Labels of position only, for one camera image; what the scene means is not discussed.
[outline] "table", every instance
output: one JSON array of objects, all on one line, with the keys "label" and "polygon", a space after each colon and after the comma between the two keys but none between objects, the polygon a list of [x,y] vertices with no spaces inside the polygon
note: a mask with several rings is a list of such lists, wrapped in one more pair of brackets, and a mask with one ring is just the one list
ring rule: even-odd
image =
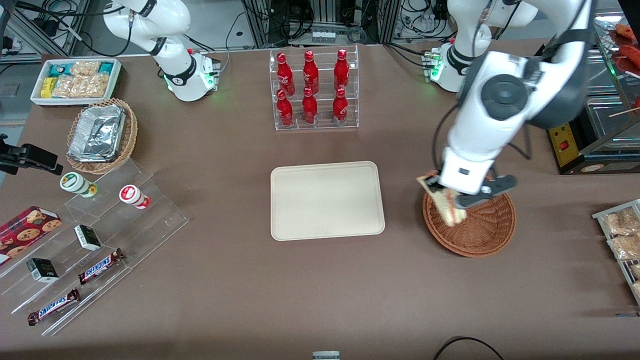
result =
[{"label": "table", "polygon": [[[542,42],[493,46],[524,55]],[[151,57],[121,58],[116,94],[140,122],[133,158],[192,221],[54,337],[0,302],[2,359],[426,359],[456,335],[506,359],[637,359],[640,319],[614,317],[632,296],[590,217],[638,198],[637,176],[559,176],[534,129],[532,161],[512,149],[497,160],[520,180],[512,242],[459,257],[429,234],[414,180],[432,168],[431,136],[454,95],[382,46],[359,49],[360,128],[337,133],[276,133],[267,51],[232,53],[220,90],[194,103],[167,91]],[[64,154],[77,112],[34,106],[21,141]],[[275,167],[362,160],[380,171],[382,234],[271,238]],[[0,218],[70,196],[58,178],[20,170],[0,189]],[[441,359],[462,356],[491,358],[458,343]]]}]

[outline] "aluminum foil container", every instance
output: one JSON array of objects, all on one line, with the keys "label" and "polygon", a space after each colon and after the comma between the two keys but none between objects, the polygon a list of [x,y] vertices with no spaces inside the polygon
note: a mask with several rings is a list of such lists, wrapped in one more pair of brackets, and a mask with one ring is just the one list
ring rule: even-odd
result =
[{"label": "aluminum foil container", "polygon": [[67,152],[69,158],[81,162],[116,160],[126,117],[118,105],[83,110]]}]

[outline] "snickers bar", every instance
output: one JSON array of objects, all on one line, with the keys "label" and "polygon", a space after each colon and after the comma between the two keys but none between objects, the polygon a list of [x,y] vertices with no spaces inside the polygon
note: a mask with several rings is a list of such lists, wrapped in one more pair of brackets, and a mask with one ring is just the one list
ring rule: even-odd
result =
[{"label": "snickers bar", "polygon": [[114,252],[110,253],[109,256],[102,259],[102,261],[100,261],[96,265],[91,266],[89,269],[87,269],[87,271],[78,275],[78,278],[80,278],[80,285],[84,285],[87,283],[87,281],[102,274],[103,271],[110,268],[113,264],[115,264],[122,258],[124,258],[124,254],[122,254],[122,250],[120,250],[120,248],[117,248]]},{"label": "snickers bar", "polygon": [[38,322],[42,321],[42,319],[44,319],[45,317],[62,310],[63,307],[74,302],[80,302],[80,293],[78,292],[77,288],[73,288],[70,293],[52,302],[46,307],[41,308],[40,311],[34,311],[29,314],[29,326],[34,326]]}]

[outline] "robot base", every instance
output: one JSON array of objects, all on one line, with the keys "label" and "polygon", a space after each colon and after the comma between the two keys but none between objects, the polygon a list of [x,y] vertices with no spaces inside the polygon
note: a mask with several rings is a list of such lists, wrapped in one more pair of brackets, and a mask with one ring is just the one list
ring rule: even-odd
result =
[{"label": "robot base", "polygon": [[191,55],[196,60],[196,70],[182,86],[171,84],[165,77],[169,90],[182,101],[196,101],[210,91],[218,90],[220,62],[213,62],[202,54]]},{"label": "robot base", "polygon": [[424,77],[428,83],[434,82],[444,90],[458,92],[462,88],[468,67],[463,70],[464,75],[458,73],[458,70],[447,59],[447,51],[450,47],[451,44],[434,47],[429,55],[422,56],[422,64],[433,67],[432,69],[424,69]]}]

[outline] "small black box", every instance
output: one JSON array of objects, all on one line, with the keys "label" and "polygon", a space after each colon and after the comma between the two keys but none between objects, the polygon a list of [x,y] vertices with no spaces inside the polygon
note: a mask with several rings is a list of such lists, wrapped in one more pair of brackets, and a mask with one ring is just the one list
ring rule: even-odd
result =
[{"label": "small black box", "polygon": [[51,260],[31,258],[27,261],[27,267],[35,281],[54,282],[58,280],[58,274],[56,269],[53,268]]},{"label": "small black box", "polygon": [[100,240],[98,240],[98,236],[91,227],[81,224],[76,226],[74,231],[78,241],[80,241],[80,246],[91,251],[100,250]]}]

